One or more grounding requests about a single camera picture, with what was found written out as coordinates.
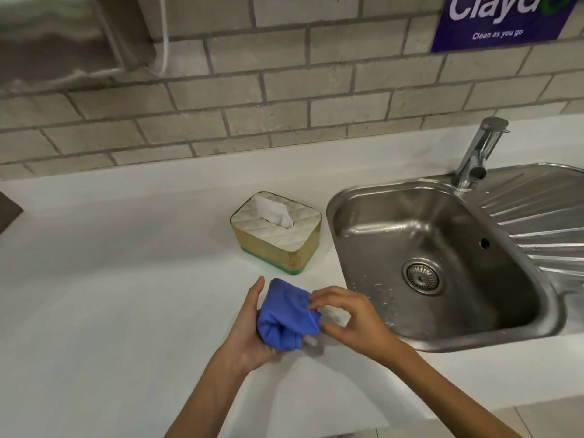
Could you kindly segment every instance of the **blue rag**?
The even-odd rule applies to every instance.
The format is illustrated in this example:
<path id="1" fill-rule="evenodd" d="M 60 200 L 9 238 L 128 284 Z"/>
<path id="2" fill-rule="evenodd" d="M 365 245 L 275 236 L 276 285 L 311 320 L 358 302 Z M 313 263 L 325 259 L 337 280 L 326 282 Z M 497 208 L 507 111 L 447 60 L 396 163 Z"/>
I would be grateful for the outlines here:
<path id="1" fill-rule="evenodd" d="M 304 335 L 319 332 L 321 315 L 306 309 L 310 293 L 284 280 L 270 281 L 258 314 L 258 335 L 278 352 L 299 349 Z"/>

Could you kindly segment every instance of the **sink drain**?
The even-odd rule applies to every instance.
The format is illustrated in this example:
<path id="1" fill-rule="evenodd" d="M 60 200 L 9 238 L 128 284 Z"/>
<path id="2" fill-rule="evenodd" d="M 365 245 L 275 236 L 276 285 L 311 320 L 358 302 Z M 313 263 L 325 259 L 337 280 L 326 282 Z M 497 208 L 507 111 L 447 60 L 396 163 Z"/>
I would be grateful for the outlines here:
<path id="1" fill-rule="evenodd" d="M 414 290 L 425 295 L 436 295 L 442 290 L 442 279 L 426 260 L 413 259 L 405 263 L 402 273 L 405 282 Z"/>

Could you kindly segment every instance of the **blue sign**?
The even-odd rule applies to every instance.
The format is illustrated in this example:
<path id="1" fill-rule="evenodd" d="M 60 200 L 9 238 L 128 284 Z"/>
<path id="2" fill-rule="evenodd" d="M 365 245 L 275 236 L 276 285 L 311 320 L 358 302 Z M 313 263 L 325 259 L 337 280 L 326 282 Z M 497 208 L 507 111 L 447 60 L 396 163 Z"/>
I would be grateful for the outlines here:
<path id="1" fill-rule="evenodd" d="M 446 0 L 432 52 L 556 40 L 578 0 Z"/>

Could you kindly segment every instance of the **gold tissue box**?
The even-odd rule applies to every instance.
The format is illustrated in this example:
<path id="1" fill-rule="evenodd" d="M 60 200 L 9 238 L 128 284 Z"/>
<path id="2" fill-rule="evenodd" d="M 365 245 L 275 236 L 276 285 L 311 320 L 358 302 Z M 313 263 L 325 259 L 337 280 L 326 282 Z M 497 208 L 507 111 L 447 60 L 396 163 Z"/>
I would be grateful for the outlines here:
<path id="1" fill-rule="evenodd" d="M 293 226 L 285 229 L 261 218 L 253 199 L 256 195 L 285 204 Z M 230 219 L 245 252 L 291 275 L 302 272 L 317 249 L 321 222 L 316 209 L 265 191 L 254 194 Z"/>

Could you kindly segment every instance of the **faucet spout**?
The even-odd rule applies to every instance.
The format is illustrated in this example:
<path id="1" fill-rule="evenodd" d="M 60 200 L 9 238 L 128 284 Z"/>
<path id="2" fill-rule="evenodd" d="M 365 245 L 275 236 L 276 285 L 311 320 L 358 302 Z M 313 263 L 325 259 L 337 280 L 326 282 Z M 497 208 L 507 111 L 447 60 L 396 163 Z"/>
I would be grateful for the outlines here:
<path id="1" fill-rule="evenodd" d="M 467 153 L 454 173 L 452 185 L 458 189 L 468 190 L 486 177 L 485 160 L 499 142 L 501 136 L 508 133 L 509 122 L 499 117 L 487 117 L 482 120 L 477 134 L 472 139 Z"/>

